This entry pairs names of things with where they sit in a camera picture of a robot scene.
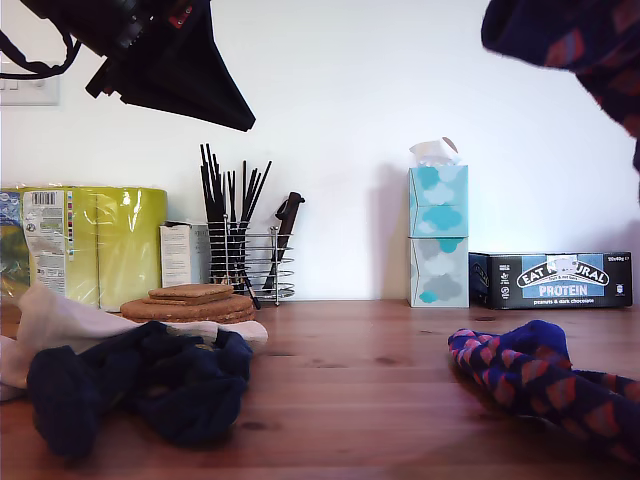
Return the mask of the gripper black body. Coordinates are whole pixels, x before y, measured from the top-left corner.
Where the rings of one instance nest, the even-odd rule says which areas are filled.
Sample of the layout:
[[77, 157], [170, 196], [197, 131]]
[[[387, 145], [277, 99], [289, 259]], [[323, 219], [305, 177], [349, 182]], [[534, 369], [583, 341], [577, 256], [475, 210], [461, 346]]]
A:
[[86, 90], [121, 95], [129, 80], [138, 80], [152, 68], [169, 46], [169, 16], [173, 1], [90, 1], [96, 22], [88, 46], [106, 58]]

